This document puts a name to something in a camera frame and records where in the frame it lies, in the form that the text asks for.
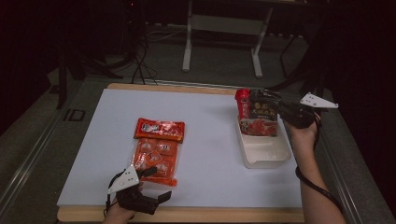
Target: white table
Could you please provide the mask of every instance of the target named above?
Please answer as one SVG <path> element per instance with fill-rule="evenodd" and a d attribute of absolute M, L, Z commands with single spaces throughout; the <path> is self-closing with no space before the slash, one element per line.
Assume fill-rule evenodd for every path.
<path fill-rule="evenodd" d="M 275 169 L 248 169 L 238 143 L 235 91 L 111 84 L 100 99 L 59 199 L 61 221 L 101 221 L 111 178 L 134 154 L 140 117 L 186 122 L 172 198 L 144 222 L 304 222 L 294 158 Z"/>

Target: human arm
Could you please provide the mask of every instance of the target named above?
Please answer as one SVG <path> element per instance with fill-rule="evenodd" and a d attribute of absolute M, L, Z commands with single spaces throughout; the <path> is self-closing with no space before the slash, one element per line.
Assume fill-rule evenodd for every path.
<path fill-rule="evenodd" d="M 297 129 L 287 123 L 291 146 L 301 173 L 316 186 L 328 191 L 315 159 L 314 147 L 317 125 Z M 346 223 L 341 211 L 327 197 L 301 182 L 301 194 L 305 223 Z"/>

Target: black cable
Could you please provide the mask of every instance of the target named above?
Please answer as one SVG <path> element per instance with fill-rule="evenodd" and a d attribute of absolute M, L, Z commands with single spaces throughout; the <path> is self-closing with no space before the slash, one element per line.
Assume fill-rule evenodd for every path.
<path fill-rule="evenodd" d="M 157 81 L 155 80 L 155 77 L 158 75 L 158 71 L 155 70 L 155 69 L 153 69 L 153 68 L 148 67 L 148 66 L 146 65 L 146 63 L 145 63 L 143 60 L 142 60 L 142 64 L 143 64 L 143 66 L 146 68 L 146 72 L 148 73 L 148 77 L 151 78 L 151 79 L 154 81 L 155 85 L 158 86 L 158 83 L 157 83 Z M 149 70 L 152 70 L 152 71 L 155 73 L 155 75 L 153 76 L 153 75 L 150 73 Z"/>
<path fill-rule="evenodd" d="M 108 188 L 111 188 L 111 186 L 113 185 L 114 181 L 115 181 L 117 178 L 119 178 L 119 177 L 124 173 L 124 171 L 125 171 L 125 170 L 123 170 L 122 172 L 119 172 L 118 174 L 116 174 L 116 175 L 111 179 L 110 183 L 108 184 Z M 112 207 L 114 204 L 116 204 L 116 203 L 111 204 L 111 201 L 110 201 L 110 194 L 107 194 L 106 208 L 105 208 L 105 210 L 103 211 L 103 215 L 104 215 L 104 216 L 106 216 L 106 213 L 107 213 L 108 209 L 110 209 L 110 207 Z"/>
<path fill-rule="evenodd" d="M 137 67 L 136 67 L 136 69 L 134 70 L 134 74 L 132 75 L 132 81 L 131 81 L 131 83 L 134 84 L 134 77 L 136 76 L 137 71 L 139 71 L 140 77 L 142 78 L 142 81 L 143 81 L 143 85 L 146 85 L 145 79 L 144 79 L 143 74 L 142 74 L 141 64 L 143 63 L 143 61 L 144 61 L 145 58 L 146 58 L 147 49 L 146 49 L 146 47 L 144 47 L 141 43 L 139 43 L 139 45 L 143 47 L 144 53 L 143 53 L 143 57 L 141 58 L 140 61 L 138 60 L 137 55 L 136 55 L 136 57 L 135 57 L 135 58 L 136 58 L 136 61 L 137 61 Z"/>
<path fill-rule="evenodd" d="M 319 110 L 319 111 L 316 111 L 315 113 L 317 113 L 317 114 L 315 115 L 315 119 L 314 119 L 314 122 L 315 122 L 315 124 L 317 125 L 317 134 L 316 134 L 316 136 L 315 136 L 314 150 L 315 150 L 316 145 L 317 145 L 318 140 L 319 140 L 319 132 L 320 132 L 320 127 L 321 127 L 321 122 L 320 122 L 320 110 Z"/>
<path fill-rule="evenodd" d="M 341 204 L 337 201 L 337 199 L 334 198 L 334 196 L 332 196 L 330 194 L 329 191 L 327 191 L 326 189 L 323 189 L 321 187 L 316 186 L 314 183 L 312 183 L 309 179 L 307 179 L 303 173 L 301 173 L 300 167 L 297 166 L 296 167 L 296 175 L 297 177 L 303 181 L 308 187 L 316 190 L 317 192 L 319 192 L 320 194 L 322 194 L 323 196 L 325 196 L 326 198 L 328 198 L 330 201 L 332 201 L 335 206 L 338 207 L 338 209 L 340 210 L 341 213 L 343 213 L 343 207 L 341 206 Z"/>

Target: wooden table edge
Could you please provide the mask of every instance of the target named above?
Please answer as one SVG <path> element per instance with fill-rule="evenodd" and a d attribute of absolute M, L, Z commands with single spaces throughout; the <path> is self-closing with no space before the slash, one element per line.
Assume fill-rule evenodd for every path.
<path fill-rule="evenodd" d="M 61 206 L 58 219 L 63 222 L 103 221 L 104 206 Z M 286 222 L 304 223 L 302 208 L 218 208 L 159 206 L 155 215 L 137 213 L 133 222 Z"/>
<path fill-rule="evenodd" d="M 125 83 L 111 83 L 107 86 L 111 90 L 130 90 L 130 91 L 173 91 L 189 93 L 223 94 L 235 95 L 236 90 L 208 87 L 186 87 L 186 86 L 156 86 L 156 85 L 136 85 Z"/>

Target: white paper sheet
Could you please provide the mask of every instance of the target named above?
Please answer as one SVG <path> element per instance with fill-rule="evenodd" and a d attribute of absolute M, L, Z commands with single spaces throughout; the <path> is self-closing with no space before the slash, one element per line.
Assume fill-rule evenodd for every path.
<path fill-rule="evenodd" d="M 291 158 L 275 169 L 243 163 L 231 95 L 104 90 L 58 201 L 104 205 L 111 178 L 130 165 L 138 118 L 184 121 L 172 198 L 162 206 L 301 207 Z M 163 191 L 145 184 L 143 194 Z"/>

